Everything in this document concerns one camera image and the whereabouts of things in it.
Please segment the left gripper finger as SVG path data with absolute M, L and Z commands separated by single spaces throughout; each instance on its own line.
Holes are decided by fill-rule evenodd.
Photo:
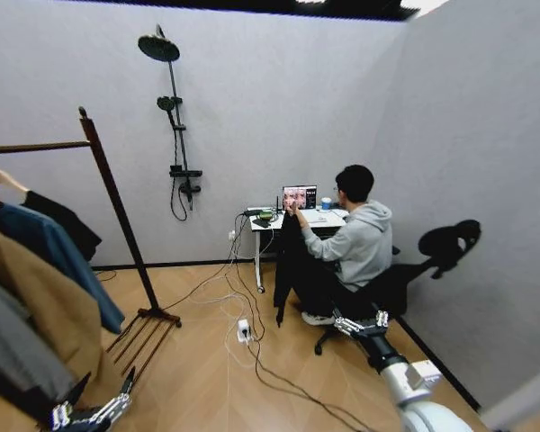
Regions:
M 132 367 L 119 390 L 118 394 L 98 409 L 89 419 L 88 424 L 111 426 L 129 409 L 131 405 L 131 389 L 134 384 L 136 368 Z
M 70 425 L 74 407 L 79 401 L 91 373 L 87 373 L 51 410 L 49 414 L 49 426 L 51 428 L 65 428 Z

